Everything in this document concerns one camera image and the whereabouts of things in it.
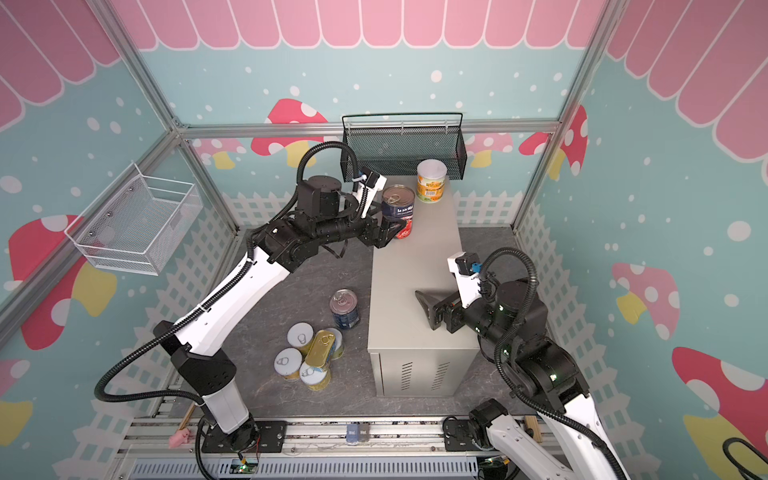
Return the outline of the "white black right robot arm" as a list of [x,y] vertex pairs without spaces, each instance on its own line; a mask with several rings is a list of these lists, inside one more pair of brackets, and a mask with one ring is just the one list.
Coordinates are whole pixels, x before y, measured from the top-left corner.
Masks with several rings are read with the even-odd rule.
[[506,455],[535,479],[626,479],[628,473],[611,445],[587,381],[573,357],[546,334],[548,310],[535,298],[522,320],[528,282],[503,283],[492,300],[476,299],[469,307],[459,292],[415,294],[432,329],[455,333],[473,330],[481,341],[499,349],[499,364],[511,397],[543,418],[566,459],[559,461],[538,445],[495,399],[469,414],[468,436],[481,450]]

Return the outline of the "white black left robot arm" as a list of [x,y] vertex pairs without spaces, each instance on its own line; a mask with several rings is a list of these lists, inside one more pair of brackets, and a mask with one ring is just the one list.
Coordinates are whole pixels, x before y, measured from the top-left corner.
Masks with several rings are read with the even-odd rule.
[[333,177],[299,179],[289,203],[252,234],[237,267],[202,303],[175,323],[157,325],[156,342],[189,384],[189,397],[223,434],[250,438],[258,430],[236,385],[237,368],[222,350],[245,315],[328,245],[357,239],[383,248],[404,228],[379,213],[384,176],[364,168],[353,182],[345,193]]

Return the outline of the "dark blue red label can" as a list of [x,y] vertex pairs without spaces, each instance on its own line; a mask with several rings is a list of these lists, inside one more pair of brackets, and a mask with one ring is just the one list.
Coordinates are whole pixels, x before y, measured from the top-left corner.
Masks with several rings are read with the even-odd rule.
[[382,192],[382,214],[406,221],[406,226],[396,235],[397,239],[411,234],[415,199],[415,192],[402,184],[387,186]]

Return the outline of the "blue label tin can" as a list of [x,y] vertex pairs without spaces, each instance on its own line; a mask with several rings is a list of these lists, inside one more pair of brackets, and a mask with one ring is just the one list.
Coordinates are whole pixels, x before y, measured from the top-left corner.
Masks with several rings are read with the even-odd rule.
[[360,321],[358,297],[350,289],[337,290],[329,301],[329,308],[340,330],[354,328]]

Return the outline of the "orange green plastic-lid can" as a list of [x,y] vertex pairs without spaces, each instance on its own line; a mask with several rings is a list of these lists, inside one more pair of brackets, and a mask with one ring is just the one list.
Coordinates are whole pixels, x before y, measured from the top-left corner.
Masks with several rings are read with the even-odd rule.
[[417,196],[424,203],[439,202],[444,195],[447,166],[437,159],[425,159],[417,166]]

